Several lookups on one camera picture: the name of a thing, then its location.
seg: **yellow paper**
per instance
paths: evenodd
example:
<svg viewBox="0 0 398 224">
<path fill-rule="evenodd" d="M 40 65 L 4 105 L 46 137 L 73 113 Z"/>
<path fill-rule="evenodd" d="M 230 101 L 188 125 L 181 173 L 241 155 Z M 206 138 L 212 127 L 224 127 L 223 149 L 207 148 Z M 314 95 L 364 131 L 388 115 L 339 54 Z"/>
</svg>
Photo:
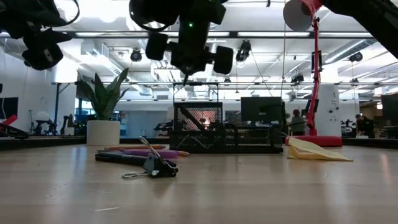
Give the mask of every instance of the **yellow paper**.
<svg viewBox="0 0 398 224">
<path fill-rule="evenodd" d="M 339 152 L 332 152 L 312 142 L 299 140 L 297 138 L 289 139 L 289 151 L 287 157 L 291 159 L 353 161 L 352 159 L 348 159 L 347 157 L 343 156 Z"/>
</svg>

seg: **lamp shade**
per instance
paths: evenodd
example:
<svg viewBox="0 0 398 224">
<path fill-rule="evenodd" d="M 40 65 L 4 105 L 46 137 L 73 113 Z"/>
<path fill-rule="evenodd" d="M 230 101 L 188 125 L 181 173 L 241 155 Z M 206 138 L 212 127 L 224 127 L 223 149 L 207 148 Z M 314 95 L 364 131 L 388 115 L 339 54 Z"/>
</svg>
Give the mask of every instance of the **lamp shade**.
<svg viewBox="0 0 398 224">
<path fill-rule="evenodd" d="M 285 22 L 293 31 L 305 32 L 321 7 L 322 0 L 291 0 L 284 7 Z"/>
</svg>

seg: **person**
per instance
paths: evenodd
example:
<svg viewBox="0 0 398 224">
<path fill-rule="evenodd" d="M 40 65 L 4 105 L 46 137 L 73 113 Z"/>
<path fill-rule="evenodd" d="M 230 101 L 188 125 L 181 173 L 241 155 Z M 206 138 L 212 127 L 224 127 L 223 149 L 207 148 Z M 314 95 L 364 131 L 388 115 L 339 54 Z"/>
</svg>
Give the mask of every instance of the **person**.
<svg viewBox="0 0 398 224">
<path fill-rule="evenodd" d="M 369 138 L 374 138 L 374 124 L 373 120 L 363 116 L 361 114 L 357 114 L 356 118 L 356 132 L 358 135 L 368 136 Z"/>
<path fill-rule="evenodd" d="M 290 123 L 290 130 L 293 136 L 303 136 L 305 133 L 305 120 L 300 116 L 299 110 L 293 110 L 293 118 Z"/>
</svg>

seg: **wooden table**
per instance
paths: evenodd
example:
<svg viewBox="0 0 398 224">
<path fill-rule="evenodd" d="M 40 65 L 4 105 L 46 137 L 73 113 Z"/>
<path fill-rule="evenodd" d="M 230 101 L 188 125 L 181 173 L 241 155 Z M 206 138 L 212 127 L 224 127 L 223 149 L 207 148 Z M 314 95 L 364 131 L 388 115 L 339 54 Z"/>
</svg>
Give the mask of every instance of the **wooden table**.
<svg viewBox="0 0 398 224">
<path fill-rule="evenodd" d="M 122 180 L 139 167 L 95 148 L 0 152 L 2 224 L 398 223 L 398 151 L 345 147 L 354 162 L 193 155 L 176 178 Z"/>
</svg>

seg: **white plant pot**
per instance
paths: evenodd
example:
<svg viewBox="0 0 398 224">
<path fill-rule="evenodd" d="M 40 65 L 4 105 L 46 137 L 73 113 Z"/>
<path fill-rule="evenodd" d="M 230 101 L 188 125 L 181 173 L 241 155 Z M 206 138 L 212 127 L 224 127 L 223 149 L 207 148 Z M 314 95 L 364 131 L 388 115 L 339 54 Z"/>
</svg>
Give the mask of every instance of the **white plant pot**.
<svg viewBox="0 0 398 224">
<path fill-rule="evenodd" d="M 65 135 L 66 136 L 73 136 L 73 135 L 75 135 L 75 128 L 68 128 L 68 127 L 66 127 L 65 128 Z"/>
<path fill-rule="evenodd" d="M 88 146 L 117 146 L 120 142 L 119 121 L 88 121 Z"/>
</svg>

